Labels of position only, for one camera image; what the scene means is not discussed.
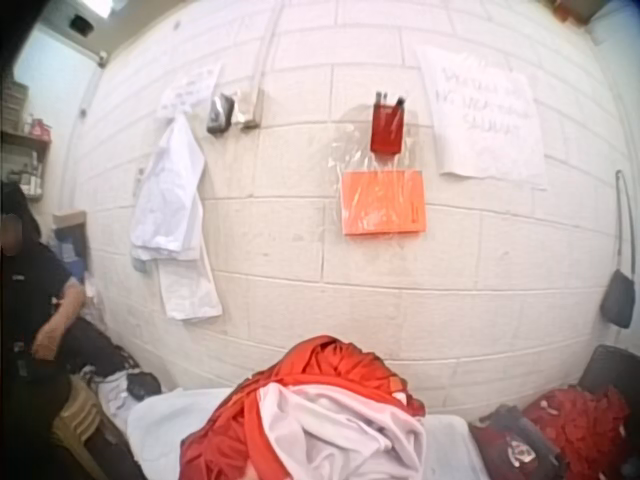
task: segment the hanging bag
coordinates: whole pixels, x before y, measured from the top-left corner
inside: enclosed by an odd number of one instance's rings
[[[629,235],[631,237],[631,278],[620,270],[622,260],[622,195],[620,183],[624,185],[624,193],[627,200],[629,213]],[[613,272],[609,286],[600,304],[600,313],[604,318],[620,327],[629,328],[633,317],[633,307],[636,303],[636,289],[634,278],[636,275],[636,238],[633,228],[633,213],[631,211],[631,199],[627,180],[622,170],[616,172],[616,206],[618,210],[618,263]]]

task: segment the cinder block wall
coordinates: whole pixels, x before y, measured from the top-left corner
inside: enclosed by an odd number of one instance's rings
[[[224,317],[163,318],[155,272],[135,272],[128,254],[135,172],[166,128],[154,109],[185,72],[217,61],[218,90],[245,87],[271,5],[197,2],[105,71],[82,135],[76,203],[89,212],[116,340],[169,387],[188,388],[233,385],[295,342],[334,334],[388,360],[432,412],[466,417],[576,379],[594,344],[614,334],[597,310],[615,266],[614,171],[631,176],[631,167],[589,38],[527,1],[288,1],[264,76],[262,128],[214,139],[207,108],[192,116]],[[528,76],[547,191],[437,174],[414,54],[422,44]],[[408,99],[426,179],[424,235],[340,233],[329,145],[345,124],[367,121],[358,107],[376,90]]]

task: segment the handwritten sign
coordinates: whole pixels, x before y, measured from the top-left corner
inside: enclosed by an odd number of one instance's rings
[[[171,85],[160,99],[158,118],[173,118],[179,112],[191,112],[196,104],[210,100],[220,68],[220,64],[199,68]]]
[[[527,79],[468,55],[418,47],[441,173],[546,186],[540,123]]]

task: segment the orange paper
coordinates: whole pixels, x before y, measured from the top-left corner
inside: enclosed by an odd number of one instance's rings
[[[345,235],[424,232],[427,219],[422,172],[345,172],[342,231]]]

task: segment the ceiling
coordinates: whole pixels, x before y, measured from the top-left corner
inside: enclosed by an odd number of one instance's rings
[[[92,53],[101,51],[112,54],[147,25],[185,0],[128,0],[120,10],[114,10],[109,18],[95,14],[80,0],[51,0],[40,21],[43,25]],[[69,28],[75,15],[91,22],[95,29],[84,38]]]

